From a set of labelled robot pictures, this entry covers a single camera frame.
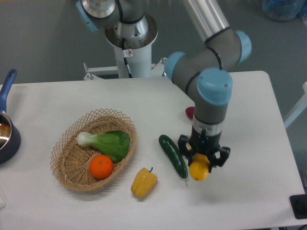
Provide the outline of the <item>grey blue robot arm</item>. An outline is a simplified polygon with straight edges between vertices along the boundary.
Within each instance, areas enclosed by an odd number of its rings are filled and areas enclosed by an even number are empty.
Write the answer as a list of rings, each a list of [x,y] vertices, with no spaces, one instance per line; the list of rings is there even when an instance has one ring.
[[[189,56],[171,54],[164,75],[195,104],[191,136],[180,136],[176,155],[188,160],[189,172],[210,173],[224,165],[230,155],[219,143],[222,123],[232,95],[233,80],[227,69],[251,53],[251,41],[242,31],[233,31],[214,0],[186,0],[184,6],[205,49]],[[157,37],[155,20],[144,12],[140,0],[79,0],[76,7],[87,27],[104,28],[114,47],[120,78],[146,78],[152,75],[150,49]]]

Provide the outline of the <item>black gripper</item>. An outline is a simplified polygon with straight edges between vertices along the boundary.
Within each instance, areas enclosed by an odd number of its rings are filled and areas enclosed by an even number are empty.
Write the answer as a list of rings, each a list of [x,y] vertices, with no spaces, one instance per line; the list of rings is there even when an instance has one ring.
[[[183,155],[188,160],[188,166],[193,162],[193,156],[196,153],[207,156],[210,167],[209,173],[212,172],[212,168],[222,167],[227,161],[231,149],[229,147],[219,146],[221,133],[214,136],[207,136],[206,132],[198,133],[195,128],[192,128],[192,133],[190,137],[191,150],[187,151],[186,142],[187,137],[185,135],[180,135],[178,139],[178,148],[181,155]]]

